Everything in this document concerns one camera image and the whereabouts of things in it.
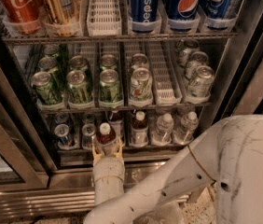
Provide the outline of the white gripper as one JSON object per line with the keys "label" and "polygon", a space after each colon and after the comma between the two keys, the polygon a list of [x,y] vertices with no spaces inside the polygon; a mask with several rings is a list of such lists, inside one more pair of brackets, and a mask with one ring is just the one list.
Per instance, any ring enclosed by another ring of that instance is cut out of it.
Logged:
{"label": "white gripper", "polygon": [[113,154],[114,157],[105,157],[96,142],[92,143],[94,203],[96,205],[117,198],[124,193],[125,166],[122,156],[123,143],[120,137],[117,138],[117,145],[118,150]]}

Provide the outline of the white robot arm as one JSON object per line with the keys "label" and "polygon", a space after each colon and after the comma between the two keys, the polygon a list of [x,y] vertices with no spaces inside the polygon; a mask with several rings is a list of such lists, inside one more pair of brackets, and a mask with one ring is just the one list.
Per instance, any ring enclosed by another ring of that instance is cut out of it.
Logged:
{"label": "white robot arm", "polygon": [[84,224],[130,224],[179,196],[216,183],[217,224],[263,224],[263,115],[219,120]]}

